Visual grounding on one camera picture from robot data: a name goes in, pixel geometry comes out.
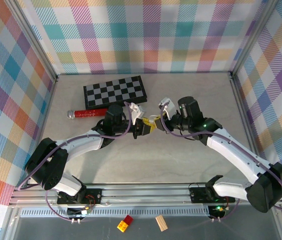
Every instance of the black and white checkerboard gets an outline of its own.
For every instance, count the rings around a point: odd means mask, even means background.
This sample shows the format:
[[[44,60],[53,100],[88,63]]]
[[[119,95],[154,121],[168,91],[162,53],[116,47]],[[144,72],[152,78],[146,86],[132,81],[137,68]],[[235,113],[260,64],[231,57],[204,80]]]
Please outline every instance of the black and white checkerboard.
[[[147,101],[141,76],[84,86],[84,97],[87,110],[107,108],[112,104],[124,106],[124,102],[139,104]]]

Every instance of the red cylinder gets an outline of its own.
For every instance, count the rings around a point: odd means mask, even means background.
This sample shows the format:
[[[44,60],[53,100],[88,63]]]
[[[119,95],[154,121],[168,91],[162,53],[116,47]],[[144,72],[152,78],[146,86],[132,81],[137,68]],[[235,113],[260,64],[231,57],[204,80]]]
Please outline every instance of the red cylinder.
[[[78,110],[78,111],[70,110],[67,112],[67,117],[69,119],[74,119],[74,118],[88,118],[88,117],[105,116],[106,111],[107,111],[107,108],[92,109],[92,110]]]

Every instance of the yellow object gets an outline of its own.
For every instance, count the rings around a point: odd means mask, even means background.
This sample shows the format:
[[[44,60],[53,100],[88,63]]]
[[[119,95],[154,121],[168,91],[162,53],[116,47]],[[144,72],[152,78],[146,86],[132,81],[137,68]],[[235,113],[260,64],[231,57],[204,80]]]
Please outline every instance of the yellow object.
[[[151,127],[150,133],[156,128],[155,123],[151,123],[148,118],[144,117],[142,120],[145,125],[148,125]]]
[[[121,221],[117,228],[120,229],[121,232],[125,232],[128,226],[129,225],[126,224],[125,221]]]

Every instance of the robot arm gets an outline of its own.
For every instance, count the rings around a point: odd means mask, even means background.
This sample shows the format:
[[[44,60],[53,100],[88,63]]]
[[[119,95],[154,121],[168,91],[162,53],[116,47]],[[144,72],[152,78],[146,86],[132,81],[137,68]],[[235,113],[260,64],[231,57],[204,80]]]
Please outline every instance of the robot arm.
[[[197,135],[194,139],[220,153],[247,178],[246,182],[240,184],[230,183],[224,180],[222,175],[212,178],[206,183],[206,191],[211,199],[225,196],[240,198],[249,201],[254,208],[266,213],[282,198],[282,186],[269,172],[260,167],[262,164],[282,180],[282,164],[277,162],[272,165],[258,157],[230,136],[214,119],[203,117],[197,101],[192,97],[180,99],[178,105],[180,113],[176,111],[174,104],[168,98],[163,99],[159,104],[159,107],[164,106],[165,116],[161,121],[164,121],[169,132],[178,129],[188,131],[191,134],[197,132],[215,133]],[[250,159],[246,153],[255,156],[259,163]]]
[[[165,115],[163,118],[155,119],[155,127],[171,134],[174,129],[188,131],[191,134],[200,132],[193,138],[223,155],[247,178],[244,183],[231,183],[229,180],[225,180],[222,175],[215,176],[206,183],[206,194],[209,199],[239,198],[249,201],[254,208],[266,213],[282,198],[281,184],[259,165],[261,163],[274,172],[282,181],[282,164],[277,162],[272,165],[255,156],[230,136],[218,122],[212,118],[203,117],[197,101],[192,97],[180,99],[178,105],[180,112],[176,110],[177,108],[169,98],[163,99],[159,107],[163,108]],[[145,111],[133,103],[130,108],[133,111],[131,114],[133,126],[129,129],[129,133],[133,133],[135,139],[138,136],[149,134],[153,129],[152,126],[141,119]],[[72,142],[69,142],[68,139],[58,141],[52,141],[49,138],[43,139],[27,162],[25,170],[30,174],[53,149],[62,145],[52,155],[50,161],[46,161],[38,168],[32,178],[43,189],[54,189],[66,197],[70,197],[72,202],[81,203],[87,196],[86,186],[75,177],[63,173],[66,162],[83,153],[109,145],[114,139],[101,136],[116,136],[116,134],[126,132],[127,127],[128,123],[122,107],[112,105],[106,112],[105,118],[86,133],[86,135],[93,136],[78,138]],[[246,153],[255,156],[259,163],[250,159]]]
[[[128,132],[133,133],[135,139],[138,136],[149,134],[151,127],[144,124],[141,119],[145,111],[133,103],[129,107],[132,111],[131,121],[133,125]],[[63,195],[72,197],[71,199],[74,199],[74,202],[80,203],[86,195],[86,187],[75,177],[63,173],[65,164],[83,153],[106,147],[114,139],[102,136],[113,137],[116,134],[124,133],[128,125],[123,108],[118,105],[112,105],[106,112],[105,118],[93,127],[92,130],[82,135],[85,137],[78,136],[57,141],[52,141],[50,138],[43,139],[25,165],[25,170],[30,174],[53,149],[59,146],[58,150],[51,156],[50,161],[46,161],[32,175],[32,178],[44,190],[56,190]]]

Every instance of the plaid wall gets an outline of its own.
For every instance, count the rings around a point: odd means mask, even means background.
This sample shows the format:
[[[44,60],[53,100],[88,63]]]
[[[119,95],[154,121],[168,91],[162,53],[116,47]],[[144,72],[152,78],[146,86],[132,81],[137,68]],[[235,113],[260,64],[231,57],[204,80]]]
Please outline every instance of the plaid wall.
[[[261,155],[282,163],[282,0],[238,75]]]
[[[59,73],[228,71],[267,0],[19,0]]]
[[[52,80],[0,0],[0,229],[35,146],[51,87]]]

